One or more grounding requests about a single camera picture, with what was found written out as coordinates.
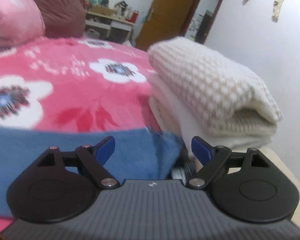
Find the brown wooden door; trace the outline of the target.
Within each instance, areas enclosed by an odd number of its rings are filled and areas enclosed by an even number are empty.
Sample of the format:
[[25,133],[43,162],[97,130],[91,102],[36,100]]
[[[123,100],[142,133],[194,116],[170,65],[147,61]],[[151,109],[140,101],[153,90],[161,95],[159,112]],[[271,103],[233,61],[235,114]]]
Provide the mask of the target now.
[[135,47],[146,51],[155,42],[184,36],[200,0],[153,0]]

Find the wall hanging decoration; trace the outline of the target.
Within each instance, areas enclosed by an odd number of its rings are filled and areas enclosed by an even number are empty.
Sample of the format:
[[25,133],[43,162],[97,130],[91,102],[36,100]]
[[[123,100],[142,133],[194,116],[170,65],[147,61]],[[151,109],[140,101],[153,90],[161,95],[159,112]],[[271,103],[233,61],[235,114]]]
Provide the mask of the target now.
[[274,0],[272,16],[271,16],[271,19],[274,22],[277,22],[279,20],[279,16],[280,16],[281,7],[283,5],[283,2],[284,2],[284,0]]

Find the blue denim jeans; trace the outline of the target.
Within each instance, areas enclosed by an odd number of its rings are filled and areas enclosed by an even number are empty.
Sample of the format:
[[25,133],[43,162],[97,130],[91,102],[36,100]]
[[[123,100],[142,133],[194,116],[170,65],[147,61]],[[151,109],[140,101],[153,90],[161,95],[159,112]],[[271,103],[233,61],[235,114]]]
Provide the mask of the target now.
[[79,156],[82,154],[96,163],[82,146],[95,146],[108,136],[114,138],[115,148],[104,168],[120,183],[126,179],[165,179],[183,148],[183,141],[176,135],[147,128],[98,133],[0,128],[0,217],[11,217],[6,203],[8,187],[41,154],[51,154],[48,165],[57,164],[60,153],[66,166],[81,168],[83,162]]

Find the red bottle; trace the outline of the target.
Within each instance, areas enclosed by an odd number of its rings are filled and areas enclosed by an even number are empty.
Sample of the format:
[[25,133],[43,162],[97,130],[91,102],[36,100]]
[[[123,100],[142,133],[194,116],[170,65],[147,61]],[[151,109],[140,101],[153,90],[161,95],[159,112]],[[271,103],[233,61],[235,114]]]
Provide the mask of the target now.
[[138,18],[138,15],[139,15],[139,12],[136,11],[136,10],[134,10],[134,12],[133,12],[133,14],[132,14],[132,16],[131,16],[131,18],[130,18],[130,21],[131,21],[132,23],[135,23],[136,20],[137,20],[137,18]]

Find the cluttered white shelf desk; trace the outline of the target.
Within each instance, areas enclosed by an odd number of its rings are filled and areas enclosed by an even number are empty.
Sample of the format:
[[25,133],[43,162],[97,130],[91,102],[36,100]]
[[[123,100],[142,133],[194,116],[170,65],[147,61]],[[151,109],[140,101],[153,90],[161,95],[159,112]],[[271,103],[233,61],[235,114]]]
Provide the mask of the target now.
[[[116,10],[114,16],[104,16],[91,12],[93,5],[102,5]],[[109,0],[83,0],[85,9],[85,34],[119,44],[131,44],[135,23],[130,21],[134,9],[125,1],[110,5]]]

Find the cardboard box on desk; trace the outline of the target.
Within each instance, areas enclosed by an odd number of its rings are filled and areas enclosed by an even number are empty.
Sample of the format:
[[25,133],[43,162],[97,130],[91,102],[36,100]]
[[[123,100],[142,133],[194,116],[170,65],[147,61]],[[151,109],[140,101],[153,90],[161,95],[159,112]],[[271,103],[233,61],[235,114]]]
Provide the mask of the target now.
[[91,7],[91,12],[109,17],[114,16],[116,14],[116,10],[110,9],[102,5],[93,5]]

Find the pink grey folded duvet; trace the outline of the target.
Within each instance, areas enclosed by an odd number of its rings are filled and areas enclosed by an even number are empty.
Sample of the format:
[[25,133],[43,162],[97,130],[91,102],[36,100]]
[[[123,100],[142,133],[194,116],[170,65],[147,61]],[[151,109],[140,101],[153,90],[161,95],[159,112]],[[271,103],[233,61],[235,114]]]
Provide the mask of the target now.
[[33,0],[0,0],[0,48],[26,43],[44,34],[45,24]]

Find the person in mauve jacket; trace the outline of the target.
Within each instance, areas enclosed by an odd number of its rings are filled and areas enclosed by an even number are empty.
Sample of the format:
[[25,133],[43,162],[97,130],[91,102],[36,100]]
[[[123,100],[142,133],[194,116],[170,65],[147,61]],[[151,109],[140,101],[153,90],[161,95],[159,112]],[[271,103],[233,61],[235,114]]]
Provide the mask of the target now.
[[48,38],[81,37],[85,30],[83,0],[34,0]]

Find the pink floral bed blanket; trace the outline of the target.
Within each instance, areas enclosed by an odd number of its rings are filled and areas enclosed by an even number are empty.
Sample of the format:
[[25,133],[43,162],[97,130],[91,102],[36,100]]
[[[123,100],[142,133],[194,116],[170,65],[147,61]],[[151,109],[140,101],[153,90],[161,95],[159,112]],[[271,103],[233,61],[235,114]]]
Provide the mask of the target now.
[[14,217],[55,222],[92,202],[87,152],[115,138],[114,177],[158,179],[158,124],[144,51],[88,38],[39,38],[0,51],[0,231]]

